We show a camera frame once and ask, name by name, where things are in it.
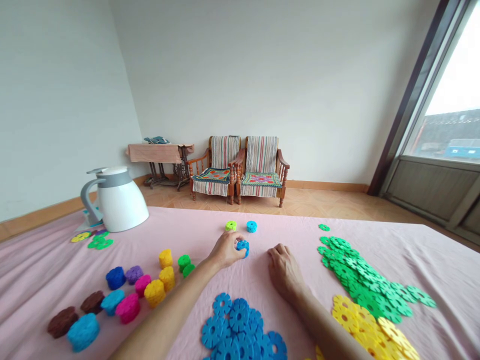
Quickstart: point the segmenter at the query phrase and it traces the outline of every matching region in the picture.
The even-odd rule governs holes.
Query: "wooden floor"
[[[140,189],[148,206],[163,208],[424,224],[480,253],[480,246],[387,200],[361,192],[289,188],[283,208],[279,208],[278,198],[243,196],[241,205],[229,205],[226,197],[201,193],[193,201],[187,186],[180,192],[171,186]]]

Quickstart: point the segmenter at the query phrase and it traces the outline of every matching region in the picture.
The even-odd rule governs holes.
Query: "glass pane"
[[[480,1],[404,154],[480,164]]]

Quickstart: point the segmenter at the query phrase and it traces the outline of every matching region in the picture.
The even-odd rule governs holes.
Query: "bed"
[[[260,310],[265,332],[273,330],[283,336],[291,359],[314,359],[314,342],[271,285],[266,250],[279,242],[288,245],[313,294],[331,309],[333,296],[348,294],[317,252],[319,238],[325,235],[320,223],[330,226],[329,236],[348,240],[388,280],[419,287],[436,301],[437,308],[412,304],[413,317],[397,326],[422,359],[479,358],[480,254],[427,226],[162,207],[149,207],[149,211],[143,224],[110,234],[115,242],[103,250],[88,248],[89,240],[70,242],[83,222],[81,212],[1,243],[0,359],[107,359],[151,313],[144,298],[139,316],[127,325],[105,311],[98,314],[100,334],[80,353],[72,352],[66,336],[53,339],[47,333],[50,319],[69,306],[82,315],[80,305],[88,295],[97,290],[108,294],[105,275],[114,267],[126,270],[140,265],[145,274],[158,278],[158,254],[164,249],[172,250],[174,260],[189,254],[198,264],[231,220],[250,242],[250,255],[209,283],[168,359],[209,355],[200,341],[201,330],[212,316],[215,297],[223,292],[245,298]],[[250,234],[246,223],[252,220],[258,230]],[[182,276],[176,264],[174,268],[179,284]],[[122,289],[126,294],[135,291],[128,283]]]

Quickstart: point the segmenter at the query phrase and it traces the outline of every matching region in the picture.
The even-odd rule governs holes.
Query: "pitcher handle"
[[[98,211],[97,208],[95,208],[92,202],[90,201],[90,197],[89,197],[90,189],[92,188],[93,185],[98,183],[103,183],[105,181],[107,181],[107,179],[104,179],[104,178],[97,178],[95,180],[91,180],[87,182],[80,191],[81,202],[83,203],[83,205],[85,205],[85,208],[88,211],[88,222],[90,224],[99,223],[103,217],[102,213]]]

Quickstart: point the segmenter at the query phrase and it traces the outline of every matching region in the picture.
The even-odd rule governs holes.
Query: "hand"
[[[270,279],[276,291],[290,304],[294,304],[308,291],[302,272],[288,246],[278,244],[268,250]]]
[[[216,241],[208,258],[217,266],[219,270],[228,268],[237,260],[245,258],[247,249],[237,250],[237,240],[244,240],[244,236],[236,231],[230,230],[224,232]]]

